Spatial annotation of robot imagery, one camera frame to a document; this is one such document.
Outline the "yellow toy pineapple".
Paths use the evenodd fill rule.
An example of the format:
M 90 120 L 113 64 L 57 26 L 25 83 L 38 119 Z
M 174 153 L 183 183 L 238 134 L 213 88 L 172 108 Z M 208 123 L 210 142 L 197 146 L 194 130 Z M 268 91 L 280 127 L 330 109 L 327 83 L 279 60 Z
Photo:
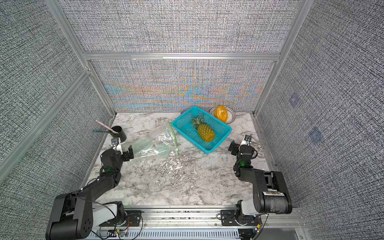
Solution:
M 213 129 L 204 122 L 202 117 L 195 117 L 192 119 L 192 125 L 197 130 L 200 138 L 206 142 L 212 142 L 215 138 L 215 132 Z

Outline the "clear zip-top bag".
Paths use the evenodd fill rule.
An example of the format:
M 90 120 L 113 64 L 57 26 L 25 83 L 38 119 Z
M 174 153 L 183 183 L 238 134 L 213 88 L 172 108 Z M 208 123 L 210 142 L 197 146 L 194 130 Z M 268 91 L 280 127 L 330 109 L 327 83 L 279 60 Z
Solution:
M 132 143 L 134 159 L 167 159 L 179 157 L 178 141 L 170 122 L 165 122 Z

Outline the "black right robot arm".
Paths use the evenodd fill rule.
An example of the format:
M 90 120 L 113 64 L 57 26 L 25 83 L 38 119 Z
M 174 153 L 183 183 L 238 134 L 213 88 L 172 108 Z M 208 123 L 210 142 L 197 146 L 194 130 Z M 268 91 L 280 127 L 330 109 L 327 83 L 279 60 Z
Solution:
M 243 182 L 252 184 L 253 196 L 237 203 L 238 215 L 260 216 L 262 214 L 290 214 L 292 200 L 282 172 L 255 169 L 252 160 L 256 158 L 255 148 L 234 142 L 229 151 L 236 156 L 235 176 Z

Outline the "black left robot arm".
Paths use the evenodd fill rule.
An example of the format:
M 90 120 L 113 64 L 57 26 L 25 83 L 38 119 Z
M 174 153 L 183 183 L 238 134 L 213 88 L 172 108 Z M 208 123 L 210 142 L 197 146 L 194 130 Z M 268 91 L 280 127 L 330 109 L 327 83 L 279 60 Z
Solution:
M 122 151 L 114 145 L 101 155 L 100 175 L 91 183 L 54 200 L 47 240 L 238 240 L 235 228 L 145 229 L 140 210 L 126 210 L 122 202 L 97 200 L 115 188 L 121 179 L 124 162 L 134 158 L 133 148 Z

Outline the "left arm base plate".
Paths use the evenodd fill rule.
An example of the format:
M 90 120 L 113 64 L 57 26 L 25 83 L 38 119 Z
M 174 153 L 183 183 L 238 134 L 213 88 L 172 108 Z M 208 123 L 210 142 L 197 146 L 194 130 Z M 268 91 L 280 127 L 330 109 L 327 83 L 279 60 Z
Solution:
M 99 225 L 99 227 L 139 227 L 141 225 L 142 211 L 132 210 L 125 211 L 125 217 L 118 217 L 117 225 L 116 220 L 112 219 Z

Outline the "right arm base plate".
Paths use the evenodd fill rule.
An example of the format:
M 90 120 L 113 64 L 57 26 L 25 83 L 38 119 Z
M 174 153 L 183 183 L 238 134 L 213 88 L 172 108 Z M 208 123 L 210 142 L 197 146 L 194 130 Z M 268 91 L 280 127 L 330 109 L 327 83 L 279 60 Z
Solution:
M 250 227 L 260 226 L 262 220 L 260 217 L 246 216 L 237 213 L 236 210 L 221 210 L 217 214 L 217 219 L 221 221 L 222 226 L 225 227 Z

